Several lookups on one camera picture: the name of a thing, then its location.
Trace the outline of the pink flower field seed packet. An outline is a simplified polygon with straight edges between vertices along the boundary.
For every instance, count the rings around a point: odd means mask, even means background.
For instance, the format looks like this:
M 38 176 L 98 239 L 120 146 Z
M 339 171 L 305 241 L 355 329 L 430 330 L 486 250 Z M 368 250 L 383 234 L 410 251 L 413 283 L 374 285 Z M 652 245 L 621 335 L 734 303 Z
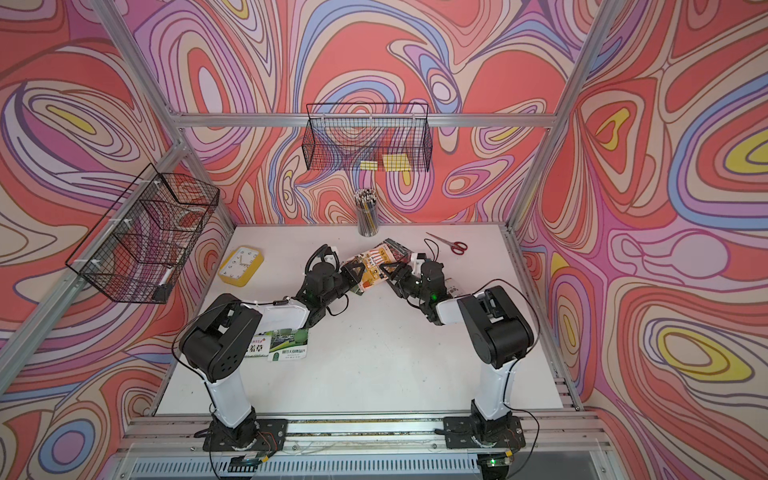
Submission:
M 391 238 L 386 238 L 384 240 L 384 245 L 387 246 L 391 251 L 395 261 L 405 264 L 409 264 L 411 262 L 413 251 L 409 248 Z

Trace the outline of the orange shop seed packet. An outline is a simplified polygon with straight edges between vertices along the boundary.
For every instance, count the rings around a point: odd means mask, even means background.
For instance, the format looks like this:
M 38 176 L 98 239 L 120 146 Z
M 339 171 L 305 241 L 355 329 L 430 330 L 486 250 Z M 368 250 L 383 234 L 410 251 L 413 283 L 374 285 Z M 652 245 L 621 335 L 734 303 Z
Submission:
M 370 290 L 376 285 L 384 283 L 387 280 L 387 276 L 379 270 L 379 266 L 382 263 L 397 262 L 394 260 L 388 247 L 384 245 L 384 242 L 380 243 L 373 249 L 355 255 L 351 259 L 353 258 L 360 259 L 366 265 L 366 273 L 362 278 L 366 280 L 370 285 L 366 291 Z

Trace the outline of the dark green melon seed packet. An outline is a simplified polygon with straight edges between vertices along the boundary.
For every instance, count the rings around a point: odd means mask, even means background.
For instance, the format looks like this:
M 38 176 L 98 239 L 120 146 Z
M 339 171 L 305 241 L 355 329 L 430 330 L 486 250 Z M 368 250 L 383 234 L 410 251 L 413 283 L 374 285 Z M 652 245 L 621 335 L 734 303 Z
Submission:
M 272 362 L 301 360 L 307 356 L 308 329 L 280 329 L 269 333 L 268 360 Z

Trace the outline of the green mimosa seed packet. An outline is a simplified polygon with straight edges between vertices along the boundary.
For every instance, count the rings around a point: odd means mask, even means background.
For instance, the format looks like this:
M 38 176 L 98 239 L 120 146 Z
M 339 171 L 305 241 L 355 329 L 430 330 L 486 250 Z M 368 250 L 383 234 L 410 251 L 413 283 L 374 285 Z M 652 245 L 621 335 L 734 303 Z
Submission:
M 269 333 L 256 334 L 247 347 L 247 358 L 265 358 L 270 355 L 272 335 Z

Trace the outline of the yellow sunflower seed packet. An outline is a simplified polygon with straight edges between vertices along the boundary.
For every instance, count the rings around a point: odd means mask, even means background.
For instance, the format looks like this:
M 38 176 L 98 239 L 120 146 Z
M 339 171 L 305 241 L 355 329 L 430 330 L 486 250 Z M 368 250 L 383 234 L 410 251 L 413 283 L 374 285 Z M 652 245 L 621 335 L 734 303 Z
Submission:
M 352 287 L 350 291 L 358 296 L 362 296 L 369 287 L 369 283 L 362 279 L 356 286 Z

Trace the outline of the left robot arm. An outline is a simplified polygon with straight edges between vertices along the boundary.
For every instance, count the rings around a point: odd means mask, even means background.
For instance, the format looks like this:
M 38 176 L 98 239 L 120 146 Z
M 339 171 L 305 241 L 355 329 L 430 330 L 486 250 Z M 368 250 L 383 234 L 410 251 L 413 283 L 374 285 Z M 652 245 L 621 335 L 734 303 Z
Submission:
M 213 406 L 207 450 L 253 450 L 260 441 L 269 450 L 282 449 L 260 427 L 239 368 L 260 327 L 314 327 L 330 313 L 332 302 L 360 283 L 364 271 L 359 261 L 340 266 L 320 261 L 305 270 L 293 297 L 263 304 L 225 293 L 194 321 L 179 346 L 186 364 L 201 376 Z

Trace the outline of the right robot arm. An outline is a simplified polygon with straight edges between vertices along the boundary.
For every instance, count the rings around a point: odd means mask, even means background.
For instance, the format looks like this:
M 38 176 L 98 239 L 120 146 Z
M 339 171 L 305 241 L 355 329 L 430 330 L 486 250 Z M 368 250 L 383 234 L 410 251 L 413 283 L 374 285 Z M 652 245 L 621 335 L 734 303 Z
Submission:
M 506 290 L 495 286 L 454 296 L 448 290 L 443 264 L 432 260 L 421 262 L 416 269 L 403 262 L 384 263 L 380 269 L 395 294 L 406 302 L 415 301 L 414 307 L 430 323 L 464 326 L 484 364 L 470 413 L 446 417 L 436 430 L 446 447 L 510 452 L 524 448 L 521 421 L 508 405 L 507 392 L 517 363 L 534 347 L 535 335 Z

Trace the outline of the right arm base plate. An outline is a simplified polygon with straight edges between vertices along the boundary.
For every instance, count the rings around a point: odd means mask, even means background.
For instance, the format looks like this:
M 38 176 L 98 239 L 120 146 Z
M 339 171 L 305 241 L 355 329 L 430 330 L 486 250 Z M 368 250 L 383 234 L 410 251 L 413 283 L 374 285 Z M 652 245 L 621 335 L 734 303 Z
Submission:
M 520 418 L 511 414 L 496 420 L 482 416 L 445 417 L 443 427 L 436 429 L 448 449 L 502 448 L 517 452 L 526 446 Z

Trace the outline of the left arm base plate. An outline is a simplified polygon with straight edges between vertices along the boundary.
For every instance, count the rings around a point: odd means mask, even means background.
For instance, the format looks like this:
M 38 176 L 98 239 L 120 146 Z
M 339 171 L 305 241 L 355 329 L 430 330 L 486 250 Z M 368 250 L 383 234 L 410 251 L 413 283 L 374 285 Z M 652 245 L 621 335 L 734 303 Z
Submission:
M 228 427 L 213 418 L 207 429 L 197 432 L 206 452 L 278 452 L 284 448 L 287 421 L 285 419 L 246 418 L 236 427 Z

